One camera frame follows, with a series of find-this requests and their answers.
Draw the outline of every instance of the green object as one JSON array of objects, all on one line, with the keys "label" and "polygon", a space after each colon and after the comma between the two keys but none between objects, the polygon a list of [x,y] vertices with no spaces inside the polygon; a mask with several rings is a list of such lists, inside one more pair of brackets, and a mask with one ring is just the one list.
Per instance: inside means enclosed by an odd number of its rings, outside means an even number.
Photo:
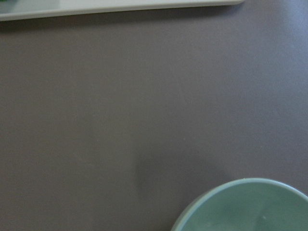
[{"label": "green object", "polygon": [[274,180],[236,180],[193,201],[171,231],[308,231],[308,197]]}]

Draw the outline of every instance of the gray table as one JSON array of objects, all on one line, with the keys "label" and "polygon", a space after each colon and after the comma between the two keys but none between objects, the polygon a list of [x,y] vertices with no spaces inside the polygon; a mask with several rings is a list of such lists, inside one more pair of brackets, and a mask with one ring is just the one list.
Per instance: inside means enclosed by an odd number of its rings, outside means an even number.
[{"label": "gray table", "polygon": [[195,197],[308,193],[308,1],[0,23],[0,230],[168,231]]}]

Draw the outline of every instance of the mint green bowl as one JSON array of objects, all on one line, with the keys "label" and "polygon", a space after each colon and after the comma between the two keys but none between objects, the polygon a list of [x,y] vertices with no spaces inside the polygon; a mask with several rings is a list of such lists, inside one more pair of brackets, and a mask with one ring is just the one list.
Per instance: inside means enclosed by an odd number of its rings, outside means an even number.
[{"label": "mint green bowl", "polygon": [[235,180],[193,201],[171,231],[308,231],[308,197],[274,180]]}]

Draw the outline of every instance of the bowl rim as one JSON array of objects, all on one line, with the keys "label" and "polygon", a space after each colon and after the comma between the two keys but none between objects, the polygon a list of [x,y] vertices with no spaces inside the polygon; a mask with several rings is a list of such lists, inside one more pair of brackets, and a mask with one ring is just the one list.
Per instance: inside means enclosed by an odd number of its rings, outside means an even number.
[{"label": "bowl rim", "polygon": [[184,211],[181,213],[181,215],[179,216],[179,218],[176,220],[176,222],[174,223],[171,231],[180,231],[184,225],[186,224],[186,222],[188,221],[188,219],[192,216],[192,214],[208,199],[210,199],[212,196],[214,196],[215,194],[236,186],[236,185],[240,185],[240,184],[247,184],[247,183],[264,183],[264,184],[271,184],[283,189],[286,189],[294,194],[296,194],[297,196],[303,198],[307,203],[308,203],[308,196],[306,196],[305,194],[303,194],[301,191],[293,188],[290,185],[287,185],[285,183],[276,181],[276,180],[271,180],[271,179],[266,179],[266,178],[243,178],[243,179],[239,179],[239,180],[233,180],[230,181],[228,183],[224,183],[220,186],[217,186],[207,192],[205,192],[204,194],[200,195],[199,197],[197,197],[193,202],[191,202],[185,209]]}]

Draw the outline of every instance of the white plate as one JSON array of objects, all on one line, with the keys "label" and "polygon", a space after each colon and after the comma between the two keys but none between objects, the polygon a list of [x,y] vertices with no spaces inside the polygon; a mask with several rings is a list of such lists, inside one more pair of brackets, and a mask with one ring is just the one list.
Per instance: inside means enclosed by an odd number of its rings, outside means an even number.
[{"label": "white plate", "polygon": [[0,21],[84,13],[232,5],[242,1],[244,0],[2,0]]}]

